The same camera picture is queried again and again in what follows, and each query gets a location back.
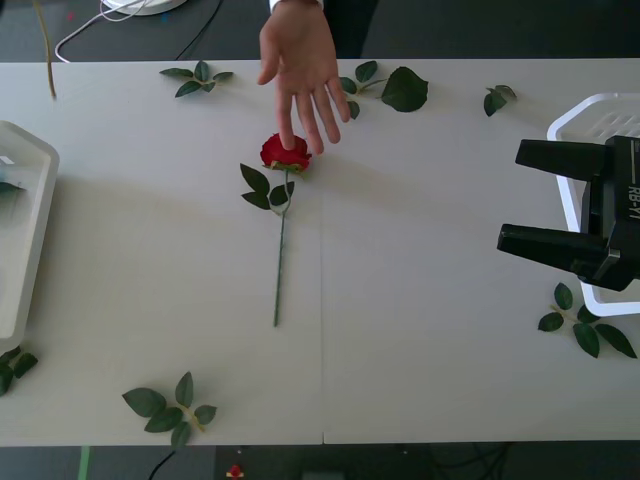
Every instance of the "white tray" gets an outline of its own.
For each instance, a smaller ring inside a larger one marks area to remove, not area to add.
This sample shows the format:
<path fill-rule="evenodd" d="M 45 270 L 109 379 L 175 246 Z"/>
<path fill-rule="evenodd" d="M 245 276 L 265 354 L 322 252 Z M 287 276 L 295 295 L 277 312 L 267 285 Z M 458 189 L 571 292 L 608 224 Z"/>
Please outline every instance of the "white tray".
<path fill-rule="evenodd" d="M 0 353 L 24 335 L 58 163 L 50 145 L 0 121 L 0 179 L 24 189 L 0 197 Z"/>
<path fill-rule="evenodd" d="M 549 140 L 604 143 L 614 135 L 640 138 L 640 94 L 600 93 L 582 101 L 549 127 Z M 567 227 L 580 231 L 584 182 L 557 177 Z M 582 283 L 585 305 L 594 315 L 611 317 L 640 313 L 640 281 L 623 292 Z"/>

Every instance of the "rose stem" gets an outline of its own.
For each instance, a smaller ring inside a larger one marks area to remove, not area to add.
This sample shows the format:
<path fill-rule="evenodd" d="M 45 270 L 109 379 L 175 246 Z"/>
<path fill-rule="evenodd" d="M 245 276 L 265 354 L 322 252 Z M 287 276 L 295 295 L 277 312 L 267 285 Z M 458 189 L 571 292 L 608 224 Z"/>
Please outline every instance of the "rose stem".
<path fill-rule="evenodd" d="M 278 280 L 276 284 L 276 307 L 273 313 L 273 326 L 277 327 L 280 321 L 280 282 L 282 280 L 282 252 L 284 250 L 284 221 L 287 211 L 291 206 L 291 197 L 289 196 L 289 172 L 284 171 L 284 191 L 287 194 L 287 206 L 282 211 L 282 222 L 280 223 L 280 253 L 278 254 Z"/>

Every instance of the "cable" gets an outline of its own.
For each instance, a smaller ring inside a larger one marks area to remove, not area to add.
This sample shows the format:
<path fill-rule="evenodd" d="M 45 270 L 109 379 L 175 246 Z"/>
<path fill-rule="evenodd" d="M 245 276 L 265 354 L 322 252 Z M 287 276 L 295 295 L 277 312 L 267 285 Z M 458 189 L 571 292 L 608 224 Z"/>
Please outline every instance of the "cable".
<path fill-rule="evenodd" d="M 485 471 L 489 470 L 489 462 L 487 462 L 487 459 L 482 456 L 480 447 L 478 447 L 476 443 L 472 443 L 472 445 L 473 445 L 473 451 L 476 452 L 476 455 L 480 458 L 480 461 L 482 462 L 482 466 L 485 468 Z M 493 472 L 491 472 L 491 480 L 495 480 L 495 477 L 493 476 Z"/>
<path fill-rule="evenodd" d="M 62 46 L 67 43 L 69 40 L 71 40 L 73 37 L 75 37 L 76 35 L 80 34 L 83 30 L 85 30 L 86 28 L 88 28 L 89 26 L 93 25 L 93 23 L 96 20 L 99 20 L 100 18 L 104 18 L 105 20 L 108 20 L 109 22 L 123 22 L 125 20 L 130 19 L 131 17 L 133 17 L 134 15 L 137 15 L 140 10 L 142 10 L 145 5 L 150 1 L 150 0 L 134 0 L 130 3 L 127 3 L 125 5 L 121 5 L 119 7 L 115 7 L 112 8 L 110 10 L 107 10 L 106 12 L 103 10 L 102 7 L 102 0 L 98 0 L 100 2 L 100 13 L 98 13 L 95 17 L 91 18 L 87 23 L 85 23 L 84 25 L 82 25 L 80 28 L 78 28 L 75 32 L 71 33 L 70 35 L 67 35 L 66 37 L 64 37 L 62 40 L 60 40 L 58 42 L 58 44 L 56 45 L 56 49 L 55 49 L 55 53 L 56 53 L 56 57 L 58 57 L 60 59 L 60 61 L 64 62 L 64 63 L 71 63 L 69 60 L 67 60 L 66 58 L 64 58 L 61 54 L 60 54 L 60 49 L 62 48 Z M 127 7 L 131 7 L 137 3 L 141 3 L 142 5 L 140 5 L 140 7 L 138 8 L 138 10 L 136 10 L 135 12 L 123 17 L 123 18 L 111 18 L 108 17 L 107 14 L 108 13 L 113 13 L 113 12 L 117 12 L 118 10 L 121 10 L 123 8 L 127 8 Z"/>
<path fill-rule="evenodd" d="M 158 470 L 160 470 L 160 468 L 162 467 L 162 465 L 164 465 L 165 463 L 167 463 L 171 457 L 173 457 L 176 454 L 176 451 L 174 450 L 173 452 L 171 452 L 169 455 L 167 455 L 166 457 L 164 457 L 162 459 L 162 461 L 156 465 L 156 468 L 153 469 L 153 471 L 151 472 L 151 475 L 149 475 L 149 480 L 153 480 L 153 477 L 155 477 L 156 473 L 158 473 Z"/>
<path fill-rule="evenodd" d="M 470 458 L 468 460 L 464 460 L 462 462 L 458 462 L 458 463 L 440 463 L 438 461 L 435 460 L 434 458 L 434 462 L 436 464 L 437 467 L 439 468 L 461 468 L 461 467 L 466 467 L 469 466 L 473 463 L 479 462 L 487 457 L 491 457 L 492 455 L 495 455 L 496 453 L 502 452 L 505 449 L 504 446 L 502 447 L 498 447 L 495 450 L 491 450 L 488 452 L 485 452 L 481 455 L 477 455 L 473 458 Z"/>
<path fill-rule="evenodd" d="M 195 41 L 198 40 L 198 38 L 200 38 L 200 35 L 202 35 L 204 33 L 204 31 L 207 29 L 207 27 L 209 25 L 211 25 L 211 22 L 213 22 L 213 19 L 216 18 L 216 15 L 218 14 L 218 10 L 220 10 L 220 7 L 222 6 L 222 2 L 223 1 L 224 0 L 218 0 L 218 5 L 216 6 L 216 9 L 213 11 L 213 13 L 209 17 L 209 19 L 205 22 L 205 24 L 202 26 L 200 31 L 196 34 L 195 37 L 193 37 L 193 39 L 189 42 L 189 44 L 182 49 L 182 51 L 176 57 L 176 60 L 180 60 L 180 57 L 182 55 L 184 55 L 184 52 L 189 50 L 189 47 L 191 47 L 191 45 L 193 45 L 195 43 Z"/>

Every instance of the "black cable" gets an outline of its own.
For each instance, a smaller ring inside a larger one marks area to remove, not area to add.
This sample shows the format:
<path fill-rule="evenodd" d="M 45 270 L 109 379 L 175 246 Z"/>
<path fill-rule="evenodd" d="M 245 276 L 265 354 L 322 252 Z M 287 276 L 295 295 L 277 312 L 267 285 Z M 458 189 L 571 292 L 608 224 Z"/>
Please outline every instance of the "black cable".
<path fill-rule="evenodd" d="M 160 470 L 160 468 L 162 467 L 162 465 L 164 465 L 165 463 L 167 463 L 169 461 L 169 459 L 171 457 L 173 457 L 176 454 L 176 451 L 174 450 L 173 452 L 171 452 L 169 455 L 167 455 L 166 457 L 164 457 L 162 459 L 162 461 L 156 465 L 156 468 L 153 469 L 153 472 L 151 472 L 151 475 L 149 475 L 149 480 L 153 480 L 153 477 L 155 477 L 156 473 L 158 473 L 158 470 Z"/>
<path fill-rule="evenodd" d="M 462 467 L 466 467 L 469 466 L 473 463 L 479 462 L 482 459 L 485 459 L 487 457 L 491 457 L 492 455 L 495 455 L 496 453 L 502 452 L 506 447 L 502 446 L 502 447 L 498 447 L 495 450 L 491 450 L 489 452 L 485 452 L 481 455 L 475 456 L 473 458 L 470 458 L 469 460 L 464 460 L 462 462 L 458 462 L 458 463 L 440 463 L 436 461 L 436 466 L 438 466 L 439 468 L 462 468 Z"/>
<path fill-rule="evenodd" d="M 482 461 L 482 466 L 485 468 L 485 471 L 489 470 L 489 462 L 487 462 L 486 457 L 482 456 L 482 452 L 480 451 L 480 447 L 478 447 L 478 445 L 476 443 L 472 443 L 471 445 L 473 446 L 473 451 L 476 452 L 476 455 Z M 491 473 L 491 480 L 495 480 L 495 477 L 493 476 L 493 473 Z"/>
<path fill-rule="evenodd" d="M 195 37 L 193 37 L 193 39 L 189 42 L 189 44 L 184 47 L 182 49 L 182 51 L 178 54 L 178 56 L 176 57 L 176 60 L 180 60 L 180 57 L 182 55 L 184 55 L 184 52 L 186 52 L 187 50 L 189 50 L 189 47 L 191 47 L 191 45 L 193 45 L 196 40 L 198 40 L 198 38 L 200 38 L 200 36 L 204 33 L 204 31 L 209 27 L 209 25 L 211 25 L 211 22 L 213 22 L 213 19 L 216 18 L 216 15 L 218 14 L 218 10 L 220 10 L 220 7 L 222 6 L 222 2 L 224 0 L 218 0 L 218 5 L 216 6 L 216 9 L 213 11 L 213 13 L 211 14 L 211 16 L 209 17 L 209 19 L 205 22 L 205 24 L 202 26 L 202 28 L 200 29 L 200 31 L 196 34 Z"/>
<path fill-rule="evenodd" d="M 489 469 L 484 472 L 484 474 L 478 478 L 478 480 L 487 480 L 487 478 L 489 478 L 489 476 L 493 475 L 493 471 L 496 469 L 499 469 L 501 466 L 501 462 L 502 462 L 502 468 L 504 468 L 504 463 L 507 462 L 507 453 L 509 452 L 509 449 L 513 446 L 513 443 L 507 443 L 504 446 L 504 449 L 500 452 L 500 454 L 495 458 L 495 460 L 493 461 L 493 463 L 491 463 L 491 465 L 489 466 Z"/>

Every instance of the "wrist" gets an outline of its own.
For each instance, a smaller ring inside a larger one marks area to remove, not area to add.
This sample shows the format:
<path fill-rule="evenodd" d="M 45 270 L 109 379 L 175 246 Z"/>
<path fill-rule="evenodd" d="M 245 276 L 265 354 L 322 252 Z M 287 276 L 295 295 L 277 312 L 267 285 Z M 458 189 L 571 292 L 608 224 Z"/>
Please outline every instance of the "wrist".
<path fill-rule="evenodd" d="M 271 13 L 279 3 L 301 3 L 310 6 L 318 5 L 320 8 L 324 8 L 323 0 L 269 0 L 269 3 L 271 4 Z"/>

